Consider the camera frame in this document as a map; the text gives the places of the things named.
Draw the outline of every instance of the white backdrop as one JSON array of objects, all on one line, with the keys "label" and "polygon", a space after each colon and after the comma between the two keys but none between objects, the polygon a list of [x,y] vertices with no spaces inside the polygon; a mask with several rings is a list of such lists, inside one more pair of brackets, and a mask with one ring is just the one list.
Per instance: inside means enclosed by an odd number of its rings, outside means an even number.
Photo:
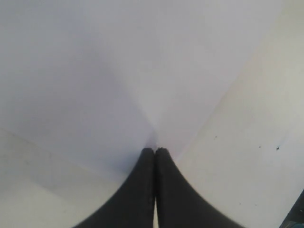
[{"label": "white backdrop", "polygon": [[283,0],[0,2],[0,126],[119,177],[185,151]]}]

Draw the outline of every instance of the white paper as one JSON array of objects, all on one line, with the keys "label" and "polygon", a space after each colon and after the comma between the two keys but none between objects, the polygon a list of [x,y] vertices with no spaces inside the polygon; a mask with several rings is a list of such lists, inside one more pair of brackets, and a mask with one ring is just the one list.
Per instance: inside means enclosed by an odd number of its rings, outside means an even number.
[{"label": "white paper", "polygon": [[283,0],[0,2],[0,126],[111,177],[176,157]]}]

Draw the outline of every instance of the white sheet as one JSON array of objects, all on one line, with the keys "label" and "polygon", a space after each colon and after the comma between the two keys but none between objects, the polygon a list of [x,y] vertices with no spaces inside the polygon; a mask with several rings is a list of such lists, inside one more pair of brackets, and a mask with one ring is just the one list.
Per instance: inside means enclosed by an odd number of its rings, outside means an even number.
[{"label": "white sheet", "polygon": [[144,146],[176,157],[283,0],[0,2],[0,126],[120,177]]}]

